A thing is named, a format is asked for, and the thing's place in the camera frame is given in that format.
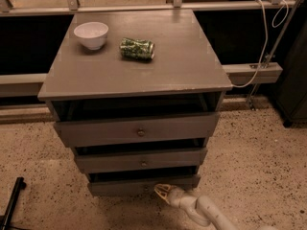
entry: gray nightstand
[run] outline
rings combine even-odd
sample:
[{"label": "gray nightstand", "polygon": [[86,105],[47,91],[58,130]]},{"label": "gray nightstand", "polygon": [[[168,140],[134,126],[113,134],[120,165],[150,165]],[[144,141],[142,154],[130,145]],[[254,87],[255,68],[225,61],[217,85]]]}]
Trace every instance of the gray nightstand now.
[{"label": "gray nightstand", "polygon": [[[109,26],[99,51],[73,35],[88,21]],[[122,58],[122,37],[154,42],[154,59]],[[75,15],[38,97],[90,192],[122,196],[151,193],[156,183],[196,187],[229,89],[192,11],[119,11]]]}]

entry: white cable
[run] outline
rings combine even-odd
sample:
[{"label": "white cable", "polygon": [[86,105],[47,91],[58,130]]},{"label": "white cable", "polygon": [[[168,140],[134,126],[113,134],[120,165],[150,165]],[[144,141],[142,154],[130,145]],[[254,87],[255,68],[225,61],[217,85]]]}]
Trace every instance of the white cable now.
[{"label": "white cable", "polygon": [[[272,20],[272,27],[273,27],[273,28],[279,27],[279,26],[285,21],[285,19],[286,19],[287,16],[288,16],[288,13],[289,13],[289,5],[288,5],[287,1],[286,1],[286,0],[281,0],[281,1],[284,2],[284,5],[279,9],[279,11],[276,13],[275,17],[274,17],[273,20]],[[284,18],[278,23],[278,25],[274,25],[274,22],[275,22],[276,17],[279,15],[279,13],[282,11],[282,9],[285,8],[285,5],[287,6],[287,11],[286,11],[286,14],[285,14]]]},{"label": "white cable", "polygon": [[[279,26],[285,21],[285,19],[286,19],[287,16],[288,16],[288,13],[289,13],[289,5],[288,5],[287,1],[286,1],[286,0],[281,0],[281,1],[284,2],[284,5],[279,9],[279,11],[276,13],[275,17],[274,17],[273,20],[272,20],[272,27],[273,27],[273,28],[279,27]],[[282,9],[285,8],[285,5],[286,5],[286,7],[287,7],[287,11],[286,11],[286,14],[285,14],[284,18],[283,18],[277,25],[274,25],[274,22],[275,22],[276,17],[279,15],[279,13],[282,11]]]},{"label": "white cable", "polygon": [[243,85],[235,85],[235,84],[232,84],[233,87],[236,87],[236,88],[244,88],[248,85],[250,85],[253,80],[256,78],[257,76],[257,73],[260,69],[260,66],[261,66],[261,62],[262,62],[262,57],[265,53],[265,50],[267,48],[267,44],[268,44],[268,40],[269,40],[269,33],[268,33],[268,26],[267,26],[267,18],[266,18],[266,10],[265,10],[265,7],[263,5],[263,2],[261,0],[256,0],[256,2],[258,2],[260,5],[261,5],[261,8],[262,8],[262,15],[263,15],[263,22],[264,22],[264,26],[265,26],[265,32],[266,32],[266,41],[265,41],[265,44],[262,48],[262,52],[261,52],[261,56],[259,58],[259,61],[258,61],[258,65],[257,65],[257,68],[256,68],[256,71],[255,73],[253,74],[251,80],[249,82],[247,82],[246,84],[243,84]]}]

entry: white robotic arm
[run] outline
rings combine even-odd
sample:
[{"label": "white robotic arm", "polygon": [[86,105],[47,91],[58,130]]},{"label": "white robotic arm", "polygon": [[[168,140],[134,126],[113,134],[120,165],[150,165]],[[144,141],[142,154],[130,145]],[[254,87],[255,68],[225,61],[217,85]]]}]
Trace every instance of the white robotic arm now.
[{"label": "white robotic arm", "polygon": [[[168,184],[157,184],[154,190],[168,204],[184,210],[188,217],[198,225],[209,226],[212,223],[217,230],[238,230],[206,195],[195,197],[177,186]],[[277,229],[267,226],[261,227],[258,230]]]}]

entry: speckled floor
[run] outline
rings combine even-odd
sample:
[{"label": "speckled floor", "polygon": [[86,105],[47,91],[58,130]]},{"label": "speckled floor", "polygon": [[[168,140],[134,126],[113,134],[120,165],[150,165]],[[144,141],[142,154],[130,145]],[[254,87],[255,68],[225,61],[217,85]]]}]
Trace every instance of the speckled floor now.
[{"label": "speckled floor", "polygon": [[[270,103],[225,100],[194,194],[210,196],[239,229],[307,226],[307,126],[284,128]],[[28,229],[204,229],[157,195],[93,197],[48,110],[0,110],[0,215],[23,176],[12,222]]]}]

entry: white bowl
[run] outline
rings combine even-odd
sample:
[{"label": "white bowl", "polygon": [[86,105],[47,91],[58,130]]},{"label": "white bowl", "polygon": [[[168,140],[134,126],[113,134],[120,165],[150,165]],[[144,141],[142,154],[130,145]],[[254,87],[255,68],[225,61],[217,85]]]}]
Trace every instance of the white bowl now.
[{"label": "white bowl", "polygon": [[90,50],[98,50],[107,39],[108,26],[100,22],[88,22],[75,28],[74,34],[79,42]]}]

